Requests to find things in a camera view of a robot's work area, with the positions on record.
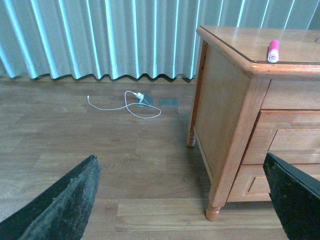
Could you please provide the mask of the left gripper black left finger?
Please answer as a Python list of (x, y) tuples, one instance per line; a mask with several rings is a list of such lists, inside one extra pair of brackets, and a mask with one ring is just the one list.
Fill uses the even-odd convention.
[(90, 155), (0, 223), (2, 240), (80, 240), (95, 203), (101, 166)]

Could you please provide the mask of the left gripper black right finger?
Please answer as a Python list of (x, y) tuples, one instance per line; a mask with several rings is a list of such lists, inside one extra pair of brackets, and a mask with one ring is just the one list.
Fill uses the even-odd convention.
[(288, 239), (318, 240), (320, 181), (270, 152), (263, 170), (273, 208)]

